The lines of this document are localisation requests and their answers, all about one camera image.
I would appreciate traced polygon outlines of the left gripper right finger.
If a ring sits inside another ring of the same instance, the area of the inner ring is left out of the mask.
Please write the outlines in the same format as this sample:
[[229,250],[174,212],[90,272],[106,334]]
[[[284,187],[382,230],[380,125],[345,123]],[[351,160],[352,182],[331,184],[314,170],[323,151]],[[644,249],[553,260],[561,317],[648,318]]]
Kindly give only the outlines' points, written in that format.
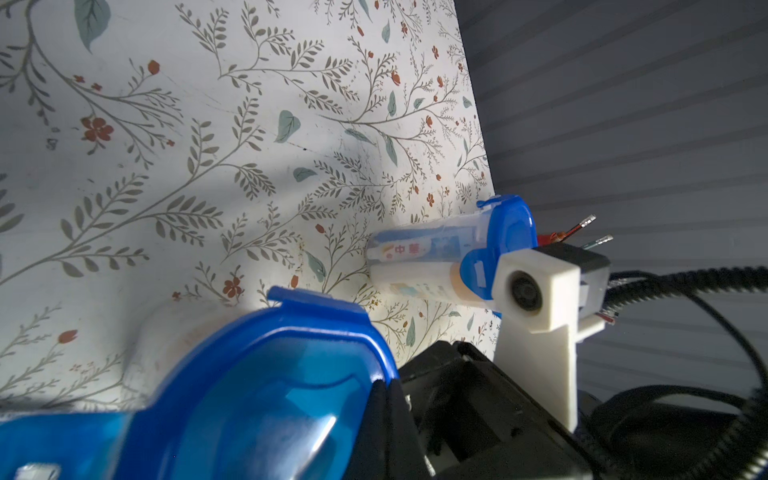
[[386,478],[431,479],[418,431],[399,380],[392,380],[388,386],[387,405]]

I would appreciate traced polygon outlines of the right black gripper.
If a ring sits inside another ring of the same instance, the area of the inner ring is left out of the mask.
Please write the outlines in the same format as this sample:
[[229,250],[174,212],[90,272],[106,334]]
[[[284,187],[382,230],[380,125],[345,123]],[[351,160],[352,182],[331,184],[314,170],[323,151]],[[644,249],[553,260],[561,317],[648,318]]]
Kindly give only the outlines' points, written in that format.
[[638,387],[595,407],[575,436],[618,479],[762,479],[767,391]]

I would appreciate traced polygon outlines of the blue-lid clear jar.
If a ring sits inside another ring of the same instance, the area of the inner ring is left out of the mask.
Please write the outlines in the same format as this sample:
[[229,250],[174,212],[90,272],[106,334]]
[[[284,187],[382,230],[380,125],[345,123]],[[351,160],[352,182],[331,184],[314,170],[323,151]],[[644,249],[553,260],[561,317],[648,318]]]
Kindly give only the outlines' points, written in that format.
[[385,293],[488,308],[500,257],[537,246],[528,205],[502,195],[479,201],[472,213],[379,231],[365,257]]
[[1,425],[5,479],[339,479],[376,382],[398,376],[365,310],[307,290],[205,339],[123,412]]

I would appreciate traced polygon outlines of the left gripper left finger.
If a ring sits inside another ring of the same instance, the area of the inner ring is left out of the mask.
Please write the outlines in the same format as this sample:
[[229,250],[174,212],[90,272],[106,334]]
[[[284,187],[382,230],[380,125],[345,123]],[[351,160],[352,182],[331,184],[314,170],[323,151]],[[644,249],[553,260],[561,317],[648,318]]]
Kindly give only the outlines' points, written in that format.
[[386,478],[387,414],[387,384],[383,380],[377,380],[370,390],[354,447],[343,475],[344,480]]

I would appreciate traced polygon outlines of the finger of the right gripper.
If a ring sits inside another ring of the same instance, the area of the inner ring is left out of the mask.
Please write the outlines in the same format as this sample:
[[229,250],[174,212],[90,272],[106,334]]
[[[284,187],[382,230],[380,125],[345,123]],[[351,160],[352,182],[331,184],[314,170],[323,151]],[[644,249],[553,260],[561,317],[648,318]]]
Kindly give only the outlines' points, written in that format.
[[399,376],[431,478],[593,478],[573,435],[474,345],[438,341]]

